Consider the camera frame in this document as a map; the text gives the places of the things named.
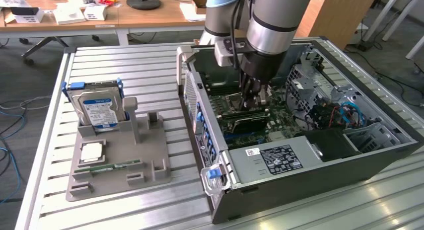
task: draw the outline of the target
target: paper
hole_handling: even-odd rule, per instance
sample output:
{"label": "paper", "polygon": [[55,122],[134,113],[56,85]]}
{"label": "paper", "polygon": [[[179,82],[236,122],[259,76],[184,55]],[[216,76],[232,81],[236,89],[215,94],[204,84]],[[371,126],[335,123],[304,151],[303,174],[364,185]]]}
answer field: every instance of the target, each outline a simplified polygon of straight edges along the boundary
{"label": "paper", "polygon": [[0,0],[2,7],[31,7],[26,0]]}
{"label": "paper", "polygon": [[196,14],[194,5],[191,3],[180,3],[180,9],[187,21],[204,21],[207,19],[207,15]]}

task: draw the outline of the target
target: white table leg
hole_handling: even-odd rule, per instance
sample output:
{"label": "white table leg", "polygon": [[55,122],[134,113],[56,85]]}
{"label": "white table leg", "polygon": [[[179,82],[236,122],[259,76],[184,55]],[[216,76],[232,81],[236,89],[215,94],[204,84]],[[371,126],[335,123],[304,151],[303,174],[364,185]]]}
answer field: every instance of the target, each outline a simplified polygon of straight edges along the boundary
{"label": "white table leg", "polygon": [[118,29],[116,34],[118,34],[118,40],[119,40],[119,45],[130,45],[128,43],[128,29]]}
{"label": "white table leg", "polygon": [[398,0],[390,0],[390,2],[387,3],[387,5],[384,6],[383,11],[380,12],[380,14],[379,14],[379,16],[378,16],[375,22],[372,23],[372,26],[371,26],[370,30],[367,31],[367,34],[366,34],[366,37],[364,37],[364,41],[368,41],[368,40],[370,40],[370,38],[371,38],[374,32],[375,32],[376,29],[379,28],[379,25],[382,24],[382,21],[383,21],[386,15],[387,15],[387,13],[390,12],[390,10],[391,10],[391,8],[392,8],[392,6],[394,6],[394,4],[395,4],[396,1],[398,1]]}
{"label": "white table leg", "polygon": [[423,46],[424,46],[424,36],[422,40],[418,42],[418,44],[414,46],[414,48],[411,49],[410,53],[407,54],[406,58],[408,60],[414,58],[414,56],[416,55],[418,51],[420,50]]}
{"label": "white table leg", "polygon": [[410,4],[407,5],[403,13],[400,14],[400,16],[398,17],[395,23],[391,26],[391,29],[388,30],[388,32],[386,33],[386,35],[383,36],[383,40],[387,41],[391,37],[391,35],[394,34],[395,30],[398,29],[400,23],[403,22],[403,20],[406,19],[406,16],[408,15],[410,11],[412,10],[414,6],[418,4],[419,0],[412,0],[410,2]]}

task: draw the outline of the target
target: white sticker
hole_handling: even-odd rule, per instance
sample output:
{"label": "white sticker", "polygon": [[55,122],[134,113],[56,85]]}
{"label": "white sticker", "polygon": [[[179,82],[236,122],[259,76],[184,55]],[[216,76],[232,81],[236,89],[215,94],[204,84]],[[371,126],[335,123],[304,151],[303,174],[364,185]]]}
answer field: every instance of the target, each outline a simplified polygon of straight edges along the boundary
{"label": "white sticker", "polygon": [[112,99],[94,99],[83,102],[92,125],[98,128],[114,127],[118,124],[116,113],[111,110]]}
{"label": "white sticker", "polygon": [[246,150],[246,153],[247,153],[247,156],[260,154],[259,148],[247,149],[247,150]]}
{"label": "white sticker", "polygon": [[96,28],[114,28],[115,25],[96,25]]}

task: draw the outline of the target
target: robotic arm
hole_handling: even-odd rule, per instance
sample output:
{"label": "robotic arm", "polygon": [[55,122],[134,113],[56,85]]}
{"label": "robotic arm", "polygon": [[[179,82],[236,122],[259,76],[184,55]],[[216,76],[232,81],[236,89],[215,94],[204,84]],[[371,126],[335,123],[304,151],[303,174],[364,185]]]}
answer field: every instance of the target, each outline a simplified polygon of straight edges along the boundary
{"label": "robotic arm", "polygon": [[[242,110],[267,103],[266,91],[268,83],[278,73],[310,1],[256,0],[247,39],[243,41],[238,40],[235,46],[230,45],[232,43],[231,39],[215,42],[215,57],[220,66],[238,62],[234,57],[240,60]],[[208,24],[211,24],[208,19],[212,18],[207,16],[206,30]]]}

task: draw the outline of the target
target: hard drive label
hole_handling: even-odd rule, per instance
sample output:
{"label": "hard drive label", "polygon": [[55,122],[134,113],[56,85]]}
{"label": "hard drive label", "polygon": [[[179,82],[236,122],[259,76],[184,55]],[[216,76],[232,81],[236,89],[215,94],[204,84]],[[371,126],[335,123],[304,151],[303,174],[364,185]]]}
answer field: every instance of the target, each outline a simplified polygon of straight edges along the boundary
{"label": "hard drive label", "polygon": [[114,105],[111,98],[86,100],[83,103],[95,127],[110,128],[116,126],[118,118],[115,111],[111,110]]}
{"label": "hard drive label", "polygon": [[276,175],[303,168],[303,164],[290,145],[260,151],[270,173]]}

